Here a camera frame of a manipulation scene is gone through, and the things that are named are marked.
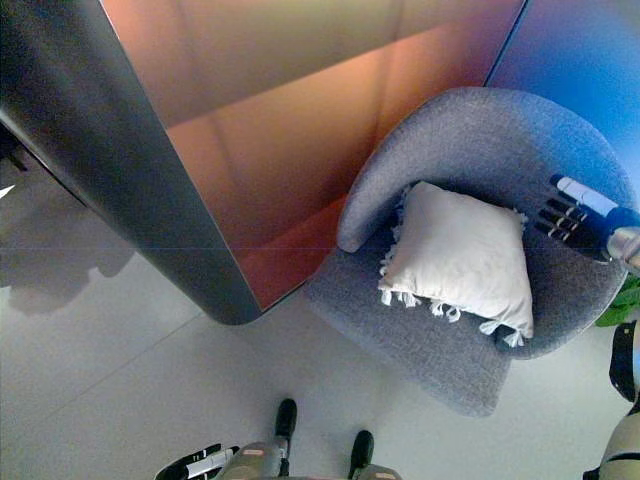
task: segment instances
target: copper wall panel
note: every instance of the copper wall panel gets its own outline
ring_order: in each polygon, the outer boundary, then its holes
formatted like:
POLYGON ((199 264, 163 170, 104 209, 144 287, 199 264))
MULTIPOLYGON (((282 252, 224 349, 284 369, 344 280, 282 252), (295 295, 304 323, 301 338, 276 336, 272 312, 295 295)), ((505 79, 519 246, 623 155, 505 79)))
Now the copper wall panel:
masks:
POLYGON ((389 129, 447 88, 484 82, 521 2, 103 4, 267 306, 333 245, 342 199, 389 129))

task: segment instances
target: reflective wall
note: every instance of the reflective wall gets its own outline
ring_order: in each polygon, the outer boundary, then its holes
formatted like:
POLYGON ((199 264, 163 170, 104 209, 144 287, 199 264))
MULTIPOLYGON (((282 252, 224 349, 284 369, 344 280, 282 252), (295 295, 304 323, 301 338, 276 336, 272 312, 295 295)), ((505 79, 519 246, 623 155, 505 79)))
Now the reflective wall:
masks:
POLYGON ((102 0, 264 308, 334 245, 344 196, 426 99, 482 85, 521 0, 102 0))
POLYGON ((638 0, 530 0, 490 86, 527 90, 586 118, 640 197, 638 0))

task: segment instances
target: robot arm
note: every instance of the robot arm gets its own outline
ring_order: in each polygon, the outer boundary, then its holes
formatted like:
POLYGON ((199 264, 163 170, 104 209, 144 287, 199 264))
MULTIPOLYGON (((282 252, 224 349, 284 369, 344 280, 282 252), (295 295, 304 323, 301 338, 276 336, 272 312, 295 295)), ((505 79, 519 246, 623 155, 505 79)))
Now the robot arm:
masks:
POLYGON ((547 201, 536 228, 587 257, 619 261, 640 276, 640 214, 570 177, 554 175, 551 184, 560 199, 547 201))
MULTIPOLYGON (((640 277, 640 214, 569 177, 555 175, 551 184, 559 199, 547 201, 536 228, 600 262, 620 262, 640 277)), ((619 325, 613 337, 609 376, 620 394, 633 403, 611 434, 600 467, 584 480, 640 478, 640 326, 619 325)))

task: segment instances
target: white floor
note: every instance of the white floor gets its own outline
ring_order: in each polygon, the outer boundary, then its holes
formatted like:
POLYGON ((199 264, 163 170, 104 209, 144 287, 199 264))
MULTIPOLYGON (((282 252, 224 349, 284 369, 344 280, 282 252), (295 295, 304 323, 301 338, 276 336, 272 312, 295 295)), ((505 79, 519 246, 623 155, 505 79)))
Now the white floor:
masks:
POLYGON ((294 474, 344 475, 366 427, 405 480, 581 478, 629 408, 608 380, 612 329, 514 362, 496 413, 470 419, 297 294, 222 326, 46 175, 1 167, 0 186, 18 184, 0 200, 3 479, 152 479, 208 444, 267 438, 285 396, 294 474))

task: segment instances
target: blue wall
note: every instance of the blue wall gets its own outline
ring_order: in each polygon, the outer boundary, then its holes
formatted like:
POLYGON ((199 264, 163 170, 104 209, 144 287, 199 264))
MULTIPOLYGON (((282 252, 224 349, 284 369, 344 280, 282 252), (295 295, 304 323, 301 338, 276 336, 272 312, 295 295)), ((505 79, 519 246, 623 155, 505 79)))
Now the blue wall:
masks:
POLYGON ((640 198, 639 0, 530 0, 489 85, 536 93, 589 120, 640 198))

